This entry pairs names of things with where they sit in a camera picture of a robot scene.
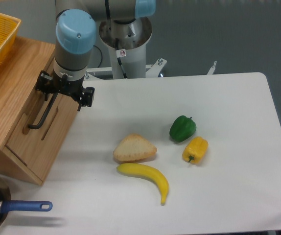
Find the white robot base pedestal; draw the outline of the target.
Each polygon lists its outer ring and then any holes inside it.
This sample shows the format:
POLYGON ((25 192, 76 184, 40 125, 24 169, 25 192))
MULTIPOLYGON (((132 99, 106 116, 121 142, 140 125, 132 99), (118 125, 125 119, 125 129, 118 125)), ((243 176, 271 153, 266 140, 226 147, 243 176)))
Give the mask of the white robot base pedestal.
POLYGON ((101 22, 99 36, 108 48, 113 79, 145 77, 146 44, 152 36, 147 17, 101 22))

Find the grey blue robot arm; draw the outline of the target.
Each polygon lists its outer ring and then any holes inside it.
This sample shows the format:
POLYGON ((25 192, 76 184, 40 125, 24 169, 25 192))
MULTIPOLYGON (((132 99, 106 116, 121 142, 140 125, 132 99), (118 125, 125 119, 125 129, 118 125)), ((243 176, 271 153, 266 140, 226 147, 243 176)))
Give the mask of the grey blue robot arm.
POLYGON ((42 71, 36 90, 91 106, 94 88, 84 88, 83 80, 97 37, 109 49, 115 79, 145 77, 154 0, 57 0, 55 9, 53 73, 42 71))

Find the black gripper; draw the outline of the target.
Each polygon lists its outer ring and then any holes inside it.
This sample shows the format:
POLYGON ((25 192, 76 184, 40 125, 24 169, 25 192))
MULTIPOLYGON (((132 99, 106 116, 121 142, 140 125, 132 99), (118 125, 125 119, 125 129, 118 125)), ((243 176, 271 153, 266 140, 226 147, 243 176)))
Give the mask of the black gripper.
POLYGON ((84 77, 78 80, 70 80, 64 74, 59 77, 56 73, 53 77, 46 71, 40 71, 35 85, 35 90, 45 95, 45 101, 48 101, 49 94, 60 93, 72 96, 73 100, 78 103, 77 111, 80 112, 82 107, 91 107, 94 100, 94 87, 82 86, 84 77))

